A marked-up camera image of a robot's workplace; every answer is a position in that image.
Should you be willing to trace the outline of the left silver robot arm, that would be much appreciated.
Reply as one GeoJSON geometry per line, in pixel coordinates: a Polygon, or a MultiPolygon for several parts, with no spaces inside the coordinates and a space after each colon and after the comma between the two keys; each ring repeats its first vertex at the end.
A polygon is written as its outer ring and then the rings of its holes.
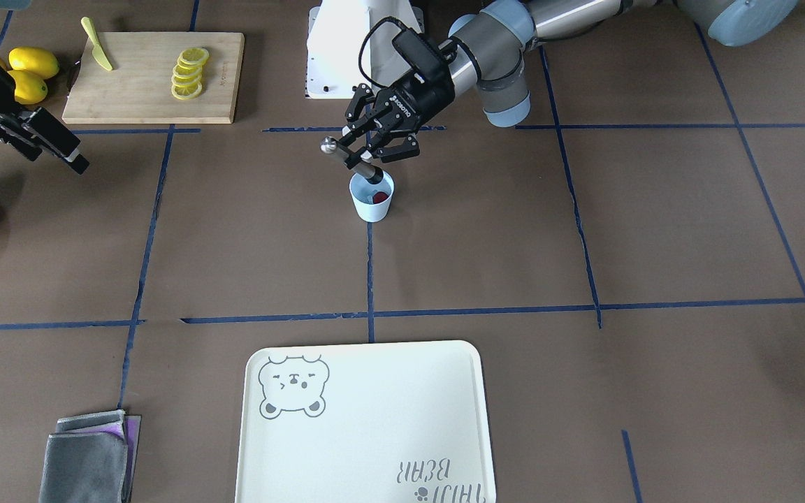
{"type": "Polygon", "coordinates": [[[348,169],[419,155],[416,133],[472,88],[490,123],[514,126],[530,110],[524,79],[528,51],[651,6],[652,1],[495,1],[457,19],[440,43],[402,20],[383,18],[378,27],[398,29],[391,45],[407,69],[390,84],[361,83],[346,109],[344,134],[323,140],[322,152],[338,156],[348,169]]]}

